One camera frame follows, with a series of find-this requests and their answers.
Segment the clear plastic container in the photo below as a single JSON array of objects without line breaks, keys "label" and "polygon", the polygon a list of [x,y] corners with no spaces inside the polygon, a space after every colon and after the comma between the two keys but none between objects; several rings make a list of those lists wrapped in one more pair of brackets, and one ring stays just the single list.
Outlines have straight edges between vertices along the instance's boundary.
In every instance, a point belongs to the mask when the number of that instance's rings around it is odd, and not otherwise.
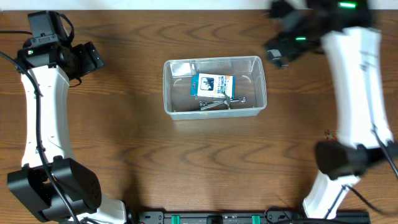
[{"label": "clear plastic container", "polygon": [[267,106],[258,56],[168,60],[164,110],[173,120],[256,116]]}]

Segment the small claw hammer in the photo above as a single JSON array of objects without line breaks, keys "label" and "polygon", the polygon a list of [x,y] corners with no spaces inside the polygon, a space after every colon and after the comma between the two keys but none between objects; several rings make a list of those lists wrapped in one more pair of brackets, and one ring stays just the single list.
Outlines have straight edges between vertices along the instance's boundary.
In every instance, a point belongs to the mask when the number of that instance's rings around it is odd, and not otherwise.
[{"label": "small claw hammer", "polygon": [[208,110],[210,108],[215,108],[217,106],[221,105],[226,105],[227,109],[231,109],[231,98],[227,95],[224,94],[225,99],[224,100],[219,100],[219,101],[212,101],[212,102],[207,102],[207,101],[201,101],[199,102],[199,107],[201,111]]}]

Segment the blue white cardboard box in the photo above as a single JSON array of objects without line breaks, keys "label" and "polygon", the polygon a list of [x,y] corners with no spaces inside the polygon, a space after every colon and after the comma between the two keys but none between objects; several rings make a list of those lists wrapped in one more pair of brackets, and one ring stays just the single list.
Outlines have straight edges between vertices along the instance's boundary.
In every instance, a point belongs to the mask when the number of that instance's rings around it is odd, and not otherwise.
[{"label": "blue white cardboard box", "polygon": [[235,83],[235,76],[232,75],[199,73],[192,76],[190,94],[205,98],[224,98],[224,94],[227,94],[233,98]]}]

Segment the silver combination wrench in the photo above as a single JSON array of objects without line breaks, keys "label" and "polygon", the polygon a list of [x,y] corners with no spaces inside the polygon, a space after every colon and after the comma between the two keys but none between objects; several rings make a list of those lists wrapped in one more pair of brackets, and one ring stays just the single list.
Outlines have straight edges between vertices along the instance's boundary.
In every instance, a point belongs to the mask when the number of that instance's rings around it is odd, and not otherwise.
[{"label": "silver combination wrench", "polygon": [[246,101],[247,101],[246,97],[231,99],[231,103],[245,103]]}]

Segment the red handled pliers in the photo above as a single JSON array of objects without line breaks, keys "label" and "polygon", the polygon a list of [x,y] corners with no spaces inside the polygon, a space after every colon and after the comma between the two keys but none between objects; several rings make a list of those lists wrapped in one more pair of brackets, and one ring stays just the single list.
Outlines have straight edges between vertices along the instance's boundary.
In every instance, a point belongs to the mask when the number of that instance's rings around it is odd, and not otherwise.
[{"label": "red handled pliers", "polygon": [[325,131],[325,137],[328,141],[336,141],[337,137],[334,133],[332,133],[329,129]]}]

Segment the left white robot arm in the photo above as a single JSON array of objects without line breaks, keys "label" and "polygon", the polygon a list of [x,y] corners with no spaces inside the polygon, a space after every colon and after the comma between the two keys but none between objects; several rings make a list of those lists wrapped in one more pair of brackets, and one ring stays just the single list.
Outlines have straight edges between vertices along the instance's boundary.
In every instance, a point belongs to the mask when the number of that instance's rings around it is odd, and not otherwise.
[{"label": "left white robot arm", "polygon": [[24,86],[27,137],[21,168],[7,175],[9,190],[42,223],[127,223],[125,203],[102,193],[96,174],[76,161],[70,142],[70,81],[103,67],[95,46],[32,44],[12,62]]}]

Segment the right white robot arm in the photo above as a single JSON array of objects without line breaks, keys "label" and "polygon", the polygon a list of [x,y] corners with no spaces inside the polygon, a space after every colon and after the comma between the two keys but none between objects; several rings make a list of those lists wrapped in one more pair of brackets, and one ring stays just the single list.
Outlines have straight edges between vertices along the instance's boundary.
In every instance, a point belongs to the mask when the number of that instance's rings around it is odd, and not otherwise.
[{"label": "right white robot arm", "polygon": [[384,106],[381,32],[347,27],[322,35],[338,111],[337,139],[315,146],[318,174],[302,202],[307,218],[334,219],[351,188],[371,167],[397,154]]}]

